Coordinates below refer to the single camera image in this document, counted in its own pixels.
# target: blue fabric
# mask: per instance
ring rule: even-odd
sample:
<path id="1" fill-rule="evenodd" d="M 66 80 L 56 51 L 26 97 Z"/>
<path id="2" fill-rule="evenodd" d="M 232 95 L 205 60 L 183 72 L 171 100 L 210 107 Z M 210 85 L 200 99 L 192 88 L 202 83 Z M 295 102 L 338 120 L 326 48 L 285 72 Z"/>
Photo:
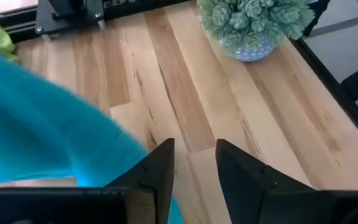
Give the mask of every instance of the blue fabric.
<path id="1" fill-rule="evenodd" d="M 0 59 L 0 183 L 76 177 L 103 187 L 146 155 L 97 108 Z M 170 223 L 181 224 L 172 205 Z"/>

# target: succulent plant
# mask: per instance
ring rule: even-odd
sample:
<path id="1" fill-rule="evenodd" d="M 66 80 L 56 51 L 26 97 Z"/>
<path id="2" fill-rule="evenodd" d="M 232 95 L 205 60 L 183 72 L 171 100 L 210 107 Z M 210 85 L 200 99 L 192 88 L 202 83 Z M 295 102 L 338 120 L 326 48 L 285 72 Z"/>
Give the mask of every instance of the succulent plant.
<path id="1" fill-rule="evenodd" d="M 310 0 L 198 0 L 204 28 L 224 48 L 242 45 L 257 48 L 262 37 L 274 46 L 282 43 L 283 35 L 299 39 L 313 20 Z"/>

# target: blue pot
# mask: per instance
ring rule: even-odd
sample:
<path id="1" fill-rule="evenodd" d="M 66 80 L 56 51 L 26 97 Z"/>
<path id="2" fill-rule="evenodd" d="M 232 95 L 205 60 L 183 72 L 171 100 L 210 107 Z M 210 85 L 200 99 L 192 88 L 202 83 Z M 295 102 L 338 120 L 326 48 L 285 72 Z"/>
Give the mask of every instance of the blue pot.
<path id="1" fill-rule="evenodd" d="M 255 49 L 244 44 L 244 46 L 239 47 L 234 52 L 230 52 L 231 56 L 242 62 L 254 62 L 265 58 L 273 51 L 274 47 L 267 38 L 261 37 L 260 39 L 262 41 L 260 47 Z M 225 45 L 224 40 L 220 40 L 219 43 L 221 46 Z"/>

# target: black table edge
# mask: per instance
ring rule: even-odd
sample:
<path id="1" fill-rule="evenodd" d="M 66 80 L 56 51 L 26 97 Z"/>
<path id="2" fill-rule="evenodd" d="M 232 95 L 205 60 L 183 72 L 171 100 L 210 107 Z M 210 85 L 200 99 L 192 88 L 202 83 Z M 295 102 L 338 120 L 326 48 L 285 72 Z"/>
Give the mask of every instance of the black table edge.
<path id="1" fill-rule="evenodd" d="M 291 41 L 294 47 L 299 51 L 304 60 L 309 64 L 311 69 L 315 72 L 317 77 L 321 80 L 327 90 L 332 94 L 339 106 L 346 112 L 348 117 L 352 120 L 358 128 L 358 106 L 351 100 L 347 93 L 342 89 L 342 86 L 333 77 L 331 72 L 324 66 L 320 59 L 308 47 L 306 42 L 302 39 Z"/>

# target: wooden tabletop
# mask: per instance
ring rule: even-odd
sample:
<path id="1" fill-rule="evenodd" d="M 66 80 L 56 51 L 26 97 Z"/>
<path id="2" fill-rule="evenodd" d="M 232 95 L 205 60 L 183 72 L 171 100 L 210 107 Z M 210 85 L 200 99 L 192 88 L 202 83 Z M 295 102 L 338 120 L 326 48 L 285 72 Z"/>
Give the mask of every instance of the wooden tabletop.
<path id="1" fill-rule="evenodd" d="M 19 56 L 149 149 L 175 138 L 174 194 L 187 223 L 230 223 L 214 158 L 219 138 L 316 189 L 358 189 L 358 129 L 292 44 L 242 63 L 199 19 L 185 2 L 116 19 L 104 32 L 22 42 Z"/>

